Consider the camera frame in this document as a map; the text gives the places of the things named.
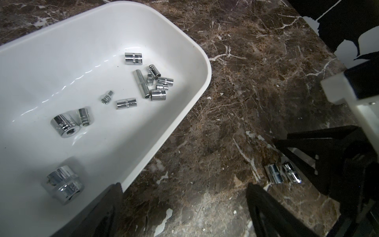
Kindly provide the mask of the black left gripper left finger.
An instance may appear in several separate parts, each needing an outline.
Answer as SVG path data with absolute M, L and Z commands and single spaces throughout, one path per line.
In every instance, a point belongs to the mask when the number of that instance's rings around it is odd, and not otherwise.
M 112 184 L 86 206 L 54 237 L 114 237 L 122 204 L 120 183 Z

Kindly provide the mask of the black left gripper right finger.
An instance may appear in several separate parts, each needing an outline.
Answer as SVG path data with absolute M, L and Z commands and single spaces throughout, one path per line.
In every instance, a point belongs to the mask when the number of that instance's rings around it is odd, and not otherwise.
M 246 200 L 258 237 L 316 237 L 261 186 L 249 183 Z

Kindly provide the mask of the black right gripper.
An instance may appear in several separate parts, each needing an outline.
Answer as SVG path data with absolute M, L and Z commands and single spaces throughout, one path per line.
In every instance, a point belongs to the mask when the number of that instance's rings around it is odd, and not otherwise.
M 361 128 L 289 133 L 274 145 L 320 193 L 340 203 L 330 237 L 379 235 L 378 155 Z

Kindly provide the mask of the slim chrome socket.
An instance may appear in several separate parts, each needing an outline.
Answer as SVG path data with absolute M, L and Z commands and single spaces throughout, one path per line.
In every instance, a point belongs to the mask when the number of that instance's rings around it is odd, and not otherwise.
M 136 98 L 121 99 L 116 102 L 117 110 L 133 108 L 133 107 L 137 107 Z

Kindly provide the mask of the tiny chrome adapter socket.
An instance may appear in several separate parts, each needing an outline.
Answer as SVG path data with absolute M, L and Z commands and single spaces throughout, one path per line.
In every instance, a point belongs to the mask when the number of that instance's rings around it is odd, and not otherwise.
M 102 102 L 103 104 L 108 105 L 108 104 L 111 102 L 113 95 L 114 95 L 114 91 L 112 91 L 112 90 L 106 92 L 106 93 L 102 96 L 102 98 L 101 98 L 101 102 Z

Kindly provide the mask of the long chrome deep socket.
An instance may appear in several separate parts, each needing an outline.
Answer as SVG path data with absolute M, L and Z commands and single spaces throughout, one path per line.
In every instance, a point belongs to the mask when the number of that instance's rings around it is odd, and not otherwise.
M 139 86 L 139 89 L 141 91 L 141 94 L 142 94 L 142 97 L 144 99 L 148 99 L 150 97 L 150 90 L 148 88 L 148 85 L 142 75 L 142 72 L 141 70 L 137 69 L 135 70 L 135 73 L 136 73 L 136 76 L 137 76 L 137 83 L 138 83 L 138 86 Z

